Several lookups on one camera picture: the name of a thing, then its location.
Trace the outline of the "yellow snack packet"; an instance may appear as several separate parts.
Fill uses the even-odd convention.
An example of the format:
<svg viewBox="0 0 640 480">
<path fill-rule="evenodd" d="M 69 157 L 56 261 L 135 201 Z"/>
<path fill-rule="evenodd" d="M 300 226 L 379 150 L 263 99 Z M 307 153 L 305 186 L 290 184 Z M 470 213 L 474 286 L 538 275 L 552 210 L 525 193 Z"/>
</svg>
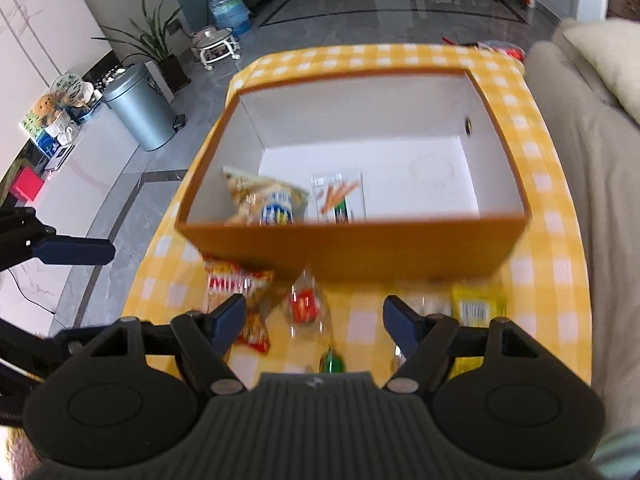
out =
<svg viewBox="0 0 640 480">
<path fill-rule="evenodd" d="M 494 286 L 457 284 L 451 289 L 450 308 L 461 326 L 487 328 L 494 318 L 506 317 L 506 296 Z"/>
</svg>

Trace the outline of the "clear yogurt ball packet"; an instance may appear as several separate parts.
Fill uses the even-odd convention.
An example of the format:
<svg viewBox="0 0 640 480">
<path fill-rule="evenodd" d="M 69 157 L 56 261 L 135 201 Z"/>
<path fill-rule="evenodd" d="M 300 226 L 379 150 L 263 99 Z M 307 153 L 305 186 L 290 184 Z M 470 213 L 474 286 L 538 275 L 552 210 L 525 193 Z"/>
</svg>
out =
<svg viewBox="0 0 640 480">
<path fill-rule="evenodd" d="M 401 299 L 418 315 L 451 315 L 451 301 L 448 292 L 405 292 Z"/>
</svg>

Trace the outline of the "green potted plant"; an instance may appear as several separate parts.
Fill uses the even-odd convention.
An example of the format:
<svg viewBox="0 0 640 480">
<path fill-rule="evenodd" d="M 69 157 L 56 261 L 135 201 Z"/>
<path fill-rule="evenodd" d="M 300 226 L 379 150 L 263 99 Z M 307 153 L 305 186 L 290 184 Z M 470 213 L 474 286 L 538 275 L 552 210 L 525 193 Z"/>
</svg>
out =
<svg viewBox="0 0 640 480">
<path fill-rule="evenodd" d="M 135 58 L 143 56 L 155 63 L 164 77 L 166 84 L 172 92 L 179 91 L 190 84 L 191 79 L 184 71 L 178 55 L 169 47 L 167 38 L 169 26 L 178 18 L 181 12 L 180 6 L 163 17 L 163 7 L 166 0 L 160 0 L 156 6 L 150 8 L 146 0 L 140 0 L 143 24 L 138 24 L 133 18 L 129 24 L 134 28 L 133 32 L 126 29 L 101 25 L 102 36 L 92 37 L 92 40 L 108 42 L 109 44 L 124 44 L 132 49 L 130 54 L 124 57 Z"/>
</svg>

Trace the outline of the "white spicy strip snack packet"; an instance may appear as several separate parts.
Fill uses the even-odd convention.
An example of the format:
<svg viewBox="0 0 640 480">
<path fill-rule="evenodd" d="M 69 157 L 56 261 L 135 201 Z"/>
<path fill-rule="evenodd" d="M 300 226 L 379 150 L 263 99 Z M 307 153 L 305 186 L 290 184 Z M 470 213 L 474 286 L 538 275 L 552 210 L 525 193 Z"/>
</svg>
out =
<svg viewBox="0 0 640 480">
<path fill-rule="evenodd" d="M 324 223 L 352 223 L 366 218 L 359 170 L 316 174 L 311 179 L 317 219 Z"/>
</svg>

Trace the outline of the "grey metal trash can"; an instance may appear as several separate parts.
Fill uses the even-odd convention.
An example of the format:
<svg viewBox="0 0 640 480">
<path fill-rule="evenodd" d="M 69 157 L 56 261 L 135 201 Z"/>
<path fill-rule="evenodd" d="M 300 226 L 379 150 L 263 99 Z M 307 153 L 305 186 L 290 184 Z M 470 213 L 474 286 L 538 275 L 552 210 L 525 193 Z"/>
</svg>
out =
<svg viewBox="0 0 640 480">
<path fill-rule="evenodd" d="M 186 125 L 186 115 L 174 111 L 143 64 L 127 67 L 105 87 L 103 99 L 147 152 L 161 148 Z"/>
</svg>

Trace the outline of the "red box on cabinet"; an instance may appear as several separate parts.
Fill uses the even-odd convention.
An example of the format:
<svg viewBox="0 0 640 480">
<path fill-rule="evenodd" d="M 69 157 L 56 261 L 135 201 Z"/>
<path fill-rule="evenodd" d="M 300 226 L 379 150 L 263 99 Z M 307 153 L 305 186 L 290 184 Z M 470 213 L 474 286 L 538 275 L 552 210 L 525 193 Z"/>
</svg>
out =
<svg viewBox="0 0 640 480">
<path fill-rule="evenodd" d="M 23 202 L 33 202 L 44 185 L 42 177 L 30 167 L 22 168 L 14 178 L 10 193 Z"/>
</svg>

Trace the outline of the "cream cushion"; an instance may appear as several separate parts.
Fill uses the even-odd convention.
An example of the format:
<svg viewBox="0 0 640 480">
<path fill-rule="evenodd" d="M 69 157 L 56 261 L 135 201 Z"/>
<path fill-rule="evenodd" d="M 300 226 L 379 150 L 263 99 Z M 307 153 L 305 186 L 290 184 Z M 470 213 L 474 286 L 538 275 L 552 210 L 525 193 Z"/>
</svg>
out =
<svg viewBox="0 0 640 480">
<path fill-rule="evenodd" d="M 570 22 L 562 31 L 626 113 L 639 122 L 639 23 L 622 18 Z"/>
</svg>

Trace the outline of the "clear red candy packet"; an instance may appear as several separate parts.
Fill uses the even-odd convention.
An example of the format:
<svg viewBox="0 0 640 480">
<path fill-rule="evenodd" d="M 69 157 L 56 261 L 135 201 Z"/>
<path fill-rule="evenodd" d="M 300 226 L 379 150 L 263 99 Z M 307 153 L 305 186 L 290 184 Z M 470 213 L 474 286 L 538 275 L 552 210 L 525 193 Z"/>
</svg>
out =
<svg viewBox="0 0 640 480">
<path fill-rule="evenodd" d="M 296 278 L 283 307 L 292 338 L 330 338 L 330 307 L 311 270 L 303 270 Z"/>
</svg>

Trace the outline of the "white small stool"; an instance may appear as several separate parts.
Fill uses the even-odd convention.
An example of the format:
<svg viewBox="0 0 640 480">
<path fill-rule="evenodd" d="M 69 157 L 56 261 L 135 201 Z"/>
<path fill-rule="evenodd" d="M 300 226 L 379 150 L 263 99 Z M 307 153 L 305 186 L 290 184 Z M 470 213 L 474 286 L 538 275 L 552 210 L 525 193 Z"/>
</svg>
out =
<svg viewBox="0 0 640 480">
<path fill-rule="evenodd" d="M 241 46 L 238 38 L 233 35 L 230 28 L 216 29 L 207 26 L 191 35 L 191 51 L 194 58 L 203 67 L 211 72 L 214 65 L 224 60 L 241 58 Z"/>
</svg>

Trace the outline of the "grey sofa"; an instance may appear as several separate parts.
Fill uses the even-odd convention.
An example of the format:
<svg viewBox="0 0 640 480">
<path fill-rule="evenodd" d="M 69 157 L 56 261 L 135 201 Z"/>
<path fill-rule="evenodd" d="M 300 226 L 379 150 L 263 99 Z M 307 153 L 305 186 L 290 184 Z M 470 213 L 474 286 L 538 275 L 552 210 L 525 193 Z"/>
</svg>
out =
<svg viewBox="0 0 640 480">
<path fill-rule="evenodd" d="M 612 432 L 639 426 L 639 123 L 563 36 L 526 54 L 525 80 L 565 174 L 584 245 L 592 385 Z"/>
</svg>

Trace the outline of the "yellow checkered tablecloth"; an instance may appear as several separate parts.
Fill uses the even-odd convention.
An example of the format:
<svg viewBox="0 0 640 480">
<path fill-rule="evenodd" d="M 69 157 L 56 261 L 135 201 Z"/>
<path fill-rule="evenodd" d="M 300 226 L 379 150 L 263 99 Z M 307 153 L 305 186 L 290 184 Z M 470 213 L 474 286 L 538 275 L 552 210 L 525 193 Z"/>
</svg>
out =
<svg viewBox="0 0 640 480">
<path fill-rule="evenodd" d="M 295 76 L 363 73 L 371 68 L 466 68 L 488 98 L 498 126 L 513 148 L 533 218 L 512 256 L 491 281 L 506 297 L 508 315 L 585 382 L 591 378 L 591 308 L 586 258 L 570 191 L 547 127 L 523 79 L 524 67 L 504 54 L 436 44 L 370 44 L 315 47 L 271 53 L 235 75 L 226 104 L 241 90 Z M 206 274 L 195 248 L 174 229 L 178 206 L 205 145 L 182 181 L 137 270 L 123 315 L 155 324 L 206 304 Z M 370 370 L 380 384 L 392 374 L 393 345 L 382 325 L 385 285 L 326 286 L 334 344 L 347 370 Z M 252 386 L 262 372 L 318 370 L 326 348 L 285 335 L 282 313 L 267 316 L 271 348 L 265 356 L 238 344 L 230 353 L 232 370 Z"/>
</svg>

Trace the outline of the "pale yellow chip bag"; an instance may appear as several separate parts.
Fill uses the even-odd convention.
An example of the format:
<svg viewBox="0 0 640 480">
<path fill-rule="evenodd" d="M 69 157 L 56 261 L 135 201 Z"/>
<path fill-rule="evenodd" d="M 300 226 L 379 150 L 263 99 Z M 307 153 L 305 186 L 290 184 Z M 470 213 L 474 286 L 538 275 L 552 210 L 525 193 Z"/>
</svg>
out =
<svg viewBox="0 0 640 480">
<path fill-rule="evenodd" d="M 272 177 L 222 168 L 235 213 L 226 226 L 288 226 L 303 218 L 309 193 Z"/>
</svg>

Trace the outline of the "orange cardboard box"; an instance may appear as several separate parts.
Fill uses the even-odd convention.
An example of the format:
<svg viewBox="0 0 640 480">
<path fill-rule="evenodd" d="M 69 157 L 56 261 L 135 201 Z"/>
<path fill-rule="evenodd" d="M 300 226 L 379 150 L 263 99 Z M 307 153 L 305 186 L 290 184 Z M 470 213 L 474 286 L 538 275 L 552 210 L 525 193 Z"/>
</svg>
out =
<svg viewBox="0 0 640 480">
<path fill-rule="evenodd" d="M 206 257 L 281 278 L 426 281 L 494 273 L 531 216 L 477 78 L 409 67 L 235 92 L 176 227 Z"/>
</svg>

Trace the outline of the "flowers and toys cluster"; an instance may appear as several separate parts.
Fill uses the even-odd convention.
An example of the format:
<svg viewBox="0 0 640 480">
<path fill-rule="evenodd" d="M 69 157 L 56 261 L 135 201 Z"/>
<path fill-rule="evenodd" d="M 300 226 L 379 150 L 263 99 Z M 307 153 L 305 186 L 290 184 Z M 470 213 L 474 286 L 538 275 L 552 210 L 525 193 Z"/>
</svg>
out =
<svg viewBox="0 0 640 480">
<path fill-rule="evenodd" d="M 35 102 L 20 121 L 22 133 L 47 159 L 75 142 L 81 125 L 100 104 L 102 92 L 81 76 L 58 76 L 49 91 Z"/>
</svg>

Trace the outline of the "blue water jug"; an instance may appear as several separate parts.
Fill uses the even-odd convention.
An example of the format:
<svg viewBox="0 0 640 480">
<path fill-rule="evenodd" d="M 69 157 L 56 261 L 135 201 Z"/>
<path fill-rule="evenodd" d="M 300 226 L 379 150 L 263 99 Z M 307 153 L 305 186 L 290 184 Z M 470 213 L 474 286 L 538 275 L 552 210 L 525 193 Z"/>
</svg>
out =
<svg viewBox="0 0 640 480">
<path fill-rule="evenodd" d="M 234 36 L 241 36 L 252 28 L 243 0 L 209 0 L 208 6 L 218 29 L 230 29 Z"/>
</svg>

